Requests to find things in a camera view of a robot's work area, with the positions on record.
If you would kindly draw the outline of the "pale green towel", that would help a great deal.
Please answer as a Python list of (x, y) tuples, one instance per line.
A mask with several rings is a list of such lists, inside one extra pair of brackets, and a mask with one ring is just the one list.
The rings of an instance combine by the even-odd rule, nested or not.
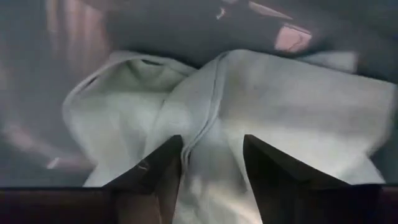
[(244, 136), (350, 184), (381, 183), (368, 154), (392, 122), (393, 84), (345, 73), (349, 53), (299, 60), (232, 50), (202, 68), (116, 52), (66, 97), (63, 118), (97, 187), (168, 138), (183, 140), (172, 224), (260, 224)]

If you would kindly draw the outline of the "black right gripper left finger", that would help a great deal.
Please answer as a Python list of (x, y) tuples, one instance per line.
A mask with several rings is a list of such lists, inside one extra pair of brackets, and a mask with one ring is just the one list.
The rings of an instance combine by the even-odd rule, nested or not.
[(182, 176), (183, 140), (174, 135), (104, 188), (113, 193), (115, 224), (172, 224)]

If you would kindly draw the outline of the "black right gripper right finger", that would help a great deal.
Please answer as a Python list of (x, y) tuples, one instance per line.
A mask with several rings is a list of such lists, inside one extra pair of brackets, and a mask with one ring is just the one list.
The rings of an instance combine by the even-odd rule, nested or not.
[(247, 134), (243, 156), (263, 224), (379, 224), (378, 185), (351, 185)]

